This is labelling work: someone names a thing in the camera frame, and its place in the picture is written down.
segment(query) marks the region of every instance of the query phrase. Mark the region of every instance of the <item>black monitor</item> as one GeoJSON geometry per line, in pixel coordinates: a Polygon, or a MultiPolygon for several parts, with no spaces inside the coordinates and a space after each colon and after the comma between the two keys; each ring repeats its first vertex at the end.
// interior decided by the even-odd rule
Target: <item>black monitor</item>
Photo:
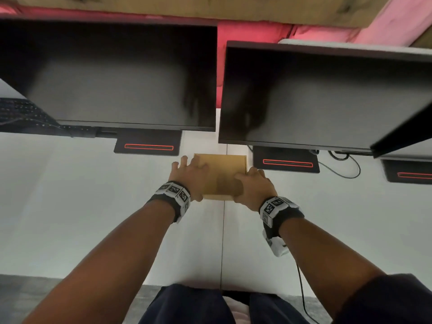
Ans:
{"type": "Polygon", "coordinates": [[[0,79],[60,125],[215,131],[217,27],[1,20],[0,32],[0,79]]]}
{"type": "Polygon", "coordinates": [[[219,143],[370,152],[432,101],[432,52],[228,43],[219,143]]]}

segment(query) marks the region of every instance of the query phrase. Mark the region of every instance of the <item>gray carpet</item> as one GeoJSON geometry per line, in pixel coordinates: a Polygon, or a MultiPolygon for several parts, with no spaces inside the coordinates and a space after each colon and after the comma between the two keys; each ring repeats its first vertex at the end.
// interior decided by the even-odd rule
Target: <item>gray carpet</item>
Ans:
{"type": "MultiPolygon", "coordinates": [[[[60,279],[45,277],[0,275],[0,318],[2,324],[20,324],[59,282],[60,279]]],[[[159,286],[142,286],[129,308],[124,323],[137,324],[159,289],[159,286]]],[[[304,314],[301,297],[281,297],[290,302],[309,320],[304,314]]],[[[330,316],[316,298],[306,297],[305,301],[308,313],[320,324],[331,322],[330,316]]]]}

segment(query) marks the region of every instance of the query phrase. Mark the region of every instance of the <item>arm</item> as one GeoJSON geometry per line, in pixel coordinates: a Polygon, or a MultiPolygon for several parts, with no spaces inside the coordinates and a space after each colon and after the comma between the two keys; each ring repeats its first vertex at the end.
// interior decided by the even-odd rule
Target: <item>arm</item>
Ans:
{"type": "MultiPolygon", "coordinates": [[[[244,192],[235,202],[252,211],[259,211],[264,200],[278,195],[262,170],[251,168],[248,174],[236,174],[236,178],[242,181],[244,192]]],[[[371,279],[385,275],[370,261],[306,219],[284,221],[279,235],[333,319],[358,289],[371,279]]]]}
{"type": "MultiPolygon", "coordinates": [[[[172,164],[169,180],[201,201],[208,167],[187,157],[172,164]]],[[[155,260],[175,216],[172,206],[153,200],[124,220],[39,304],[23,324],[121,323],[155,260]]]]}

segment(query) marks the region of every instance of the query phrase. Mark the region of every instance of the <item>forearm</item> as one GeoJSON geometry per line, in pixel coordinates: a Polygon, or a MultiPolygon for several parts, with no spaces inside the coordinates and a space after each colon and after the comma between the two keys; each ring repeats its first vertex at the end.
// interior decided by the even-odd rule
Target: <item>forearm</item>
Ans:
{"type": "Polygon", "coordinates": [[[315,295],[333,319],[349,296],[371,279],[385,274],[306,219],[286,220],[279,234],[315,295]]]}
{"type": "Polygon", "coordinates": [[[173,208],[159,200],[135,212],[99,243],[24,323],[121,323],[173,218],[173,208]]]}

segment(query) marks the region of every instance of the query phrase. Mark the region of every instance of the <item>hand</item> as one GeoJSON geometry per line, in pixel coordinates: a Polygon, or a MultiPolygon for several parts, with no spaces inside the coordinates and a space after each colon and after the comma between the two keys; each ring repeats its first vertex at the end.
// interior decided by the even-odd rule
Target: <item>hand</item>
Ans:
{"type": "Polygon", "coordinates": [[[175,180],[181,183],[189,192],[191,192],[191,201],[201,201],[203,199],[204,185],[209,174],[209,167],[207,164],[199,168],[199,157],[195,156],[189,166],[187,165],[187,156],[180,159],[180,167],[178,162],[172,163],[171,174],[168,180],[175,180]]]}
{"type": "Polygon", "coordinates": [[[259,207],[264,200],[277,196],[273,183],[266,178],[262,169],[251,167],[247,174],[237,173],[234,178],[243,183],[243,194],[234,197],[234,201],[245,205],[252,211],[259,212],[259,207]]]}

